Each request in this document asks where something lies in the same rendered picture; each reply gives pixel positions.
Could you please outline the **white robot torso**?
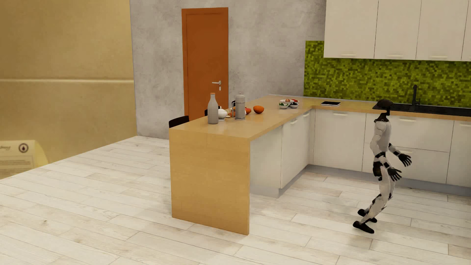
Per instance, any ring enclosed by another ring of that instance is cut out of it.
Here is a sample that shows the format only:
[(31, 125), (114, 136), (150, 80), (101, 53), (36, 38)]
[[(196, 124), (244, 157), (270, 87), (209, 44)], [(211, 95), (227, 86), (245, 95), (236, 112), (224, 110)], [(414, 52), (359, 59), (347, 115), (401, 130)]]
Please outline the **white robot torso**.
[(374, 135), (370, 142), (373, 154), (378, 158), (388, 151), (392, 134), (392, 125), (385, 114), (374, 120)]

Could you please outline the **white left robot leg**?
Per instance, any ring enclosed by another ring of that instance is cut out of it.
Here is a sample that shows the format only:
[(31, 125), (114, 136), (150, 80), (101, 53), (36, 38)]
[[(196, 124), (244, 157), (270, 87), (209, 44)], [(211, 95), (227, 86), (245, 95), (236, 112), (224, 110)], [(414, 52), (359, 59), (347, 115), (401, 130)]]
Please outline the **white left robot leg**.
[(385, 207), (385, 203), (382, 200), (382, 195), (379, 194), (373, 199), (371, 204), (366, 209), (359, 209), (358, 214), (363, 217), (360, 221), (361, 223), (372, 222), (376, 223), (377, 219), (375, 218)]

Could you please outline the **black kitchen sink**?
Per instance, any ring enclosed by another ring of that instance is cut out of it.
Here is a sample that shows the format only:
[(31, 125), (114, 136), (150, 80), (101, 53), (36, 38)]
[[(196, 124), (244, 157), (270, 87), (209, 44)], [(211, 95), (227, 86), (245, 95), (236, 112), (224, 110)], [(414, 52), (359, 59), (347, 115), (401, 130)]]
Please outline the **black kitchen sink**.
[(436, 115), (471, 117), (471, 108), (450, 107), (450, 106), (429, 106), (394, 103), (390, 107), (391, 111), (427, 113)]

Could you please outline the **black robot head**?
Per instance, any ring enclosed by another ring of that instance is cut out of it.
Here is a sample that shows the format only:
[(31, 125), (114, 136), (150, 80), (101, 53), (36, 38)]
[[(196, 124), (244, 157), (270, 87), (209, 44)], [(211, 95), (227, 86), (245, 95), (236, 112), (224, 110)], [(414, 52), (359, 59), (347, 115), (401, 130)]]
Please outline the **black robot head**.
[(390, 111), (391, 111), (391, 107), (393, 105), (393, 102), (389, 99), (381, 99), (377, 102), (377, 106), (380, 108), (380, 109), (385, 109), (386, 112), (383, 113), (385, 114), (386, 116), (389, 116), (390, 115)]

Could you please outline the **white lower cabinets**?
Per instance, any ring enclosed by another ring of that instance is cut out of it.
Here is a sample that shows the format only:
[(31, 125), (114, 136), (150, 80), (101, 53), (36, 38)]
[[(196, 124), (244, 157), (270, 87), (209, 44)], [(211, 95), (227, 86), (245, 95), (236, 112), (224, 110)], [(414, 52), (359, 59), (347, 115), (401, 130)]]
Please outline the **white lower cabinets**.
[[(252, 193), (278, 198), (301, 172), (352, 173), (372, 180), (375, 113), (312, 109), (250, 143)], [(389, 116), (392, 144), (412, 156), (397, 186), (471, 197), (471, 122)]]

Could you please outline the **white cabinets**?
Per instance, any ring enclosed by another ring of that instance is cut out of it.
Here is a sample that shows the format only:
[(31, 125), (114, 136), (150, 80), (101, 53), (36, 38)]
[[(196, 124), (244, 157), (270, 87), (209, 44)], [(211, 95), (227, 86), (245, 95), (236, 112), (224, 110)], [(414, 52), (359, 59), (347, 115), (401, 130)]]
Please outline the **white cabinets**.
[(471, 62), (471, 0), (327, 0), (324, 57)]
[[(278, 198), (301, 172), (352, 173), (372, 180), (375, 113), (312, 109), (250, 143), (252, 193)], [(471, 197), (471, 122), (389, 116), (392, 144), (412, 156), (397, 186)]]

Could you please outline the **black faucet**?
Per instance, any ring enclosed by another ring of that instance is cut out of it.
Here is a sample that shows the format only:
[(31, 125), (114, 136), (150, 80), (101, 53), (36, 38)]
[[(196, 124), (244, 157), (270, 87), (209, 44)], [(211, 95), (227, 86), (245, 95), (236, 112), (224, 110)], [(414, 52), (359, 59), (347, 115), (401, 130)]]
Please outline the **black faucet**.
[(418, 86), (417, 86), (417, 84), (414, 84), (412, 104), (411, 104), (411, 107), (410, 107), (411, 111), (415, 111), (416, 108), (421, 105), (421, 99), (417, 99), (417, 90), (418, 90)]

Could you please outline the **green mosaic backsplash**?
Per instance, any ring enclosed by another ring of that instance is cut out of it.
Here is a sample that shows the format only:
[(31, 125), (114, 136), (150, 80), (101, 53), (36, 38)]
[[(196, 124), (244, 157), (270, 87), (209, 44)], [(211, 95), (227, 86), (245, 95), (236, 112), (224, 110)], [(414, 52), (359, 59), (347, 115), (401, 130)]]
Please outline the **green mosaic backsplash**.
[(324, 58), (324, 42), (305, 42), (304, 96), (471, 108), (471, 61)]

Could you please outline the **white upper cabinets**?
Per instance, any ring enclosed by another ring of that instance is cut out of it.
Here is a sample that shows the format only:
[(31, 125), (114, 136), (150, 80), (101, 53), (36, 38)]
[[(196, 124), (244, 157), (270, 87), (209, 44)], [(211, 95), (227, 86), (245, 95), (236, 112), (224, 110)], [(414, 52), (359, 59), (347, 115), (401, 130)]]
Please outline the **white upper cabinets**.
[(471, 62), (471, 0), (327, 0), (324, 57)]

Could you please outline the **wooden kitchen counter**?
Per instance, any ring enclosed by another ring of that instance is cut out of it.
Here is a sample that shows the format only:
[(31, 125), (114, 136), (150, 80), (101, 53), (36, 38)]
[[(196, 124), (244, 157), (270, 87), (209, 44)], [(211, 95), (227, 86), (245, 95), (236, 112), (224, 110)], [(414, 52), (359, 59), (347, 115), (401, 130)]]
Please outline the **wooden kitchen counter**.
[[(380, 114), (375, 102), (298, 98), (297, 109), (279, 109), (286, 96), (266, 96), (248, 102), (263, 105), (264, 113), (245, 120), (229, 118), (218, 124), (199, 118), (169, 129), (171, 215), (173, 218), (239, 234), (249, 234), (250, 143), (312, 109)], [(392, 111), (391, 116), (449, 119), (471, 122), (471, 117)]]

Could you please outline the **grey french press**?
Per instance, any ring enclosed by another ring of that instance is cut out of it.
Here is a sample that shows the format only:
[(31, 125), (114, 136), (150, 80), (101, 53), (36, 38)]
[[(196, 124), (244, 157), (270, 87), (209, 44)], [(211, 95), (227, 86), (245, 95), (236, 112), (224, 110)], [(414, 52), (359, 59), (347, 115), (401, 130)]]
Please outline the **grey french press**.
[(245, 96), (242, 93), (237, 94), (232, 105), (232, 117), (236, 120), (244, 120), (246, 116)]

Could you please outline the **grey tall bottle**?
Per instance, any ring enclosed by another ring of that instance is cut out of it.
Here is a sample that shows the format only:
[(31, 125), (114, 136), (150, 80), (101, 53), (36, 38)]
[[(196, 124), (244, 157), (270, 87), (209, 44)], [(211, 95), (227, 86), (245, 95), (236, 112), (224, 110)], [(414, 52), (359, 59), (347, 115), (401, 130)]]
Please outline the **grey tall bottle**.
[(219, 122), (219, 105), (215, 98), (215, 93), (210, 93), (210, 100), (207, 107), (207, 121), (209, 124)]

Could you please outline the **orange wooden door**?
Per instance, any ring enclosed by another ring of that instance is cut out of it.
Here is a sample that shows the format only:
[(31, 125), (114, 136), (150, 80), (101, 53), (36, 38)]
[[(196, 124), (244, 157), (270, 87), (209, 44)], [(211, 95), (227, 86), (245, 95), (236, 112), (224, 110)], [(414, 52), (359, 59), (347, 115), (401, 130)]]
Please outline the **orange wooden door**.
[[(215, 93), (228, 108), (228, 7), (182, 9), (184, 108), (190, 121), (203, 118)], [(222, 90), (213, 81), (222, 82)]]

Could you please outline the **beige printed box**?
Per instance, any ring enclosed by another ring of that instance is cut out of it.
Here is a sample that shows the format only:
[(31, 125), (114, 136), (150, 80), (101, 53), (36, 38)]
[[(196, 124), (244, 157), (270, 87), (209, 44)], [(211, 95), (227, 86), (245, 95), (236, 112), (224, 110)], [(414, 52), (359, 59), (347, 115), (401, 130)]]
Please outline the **beige printed box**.
[(0, 141), (0, 179), (48, 163), (43, 148), (36, 140)]

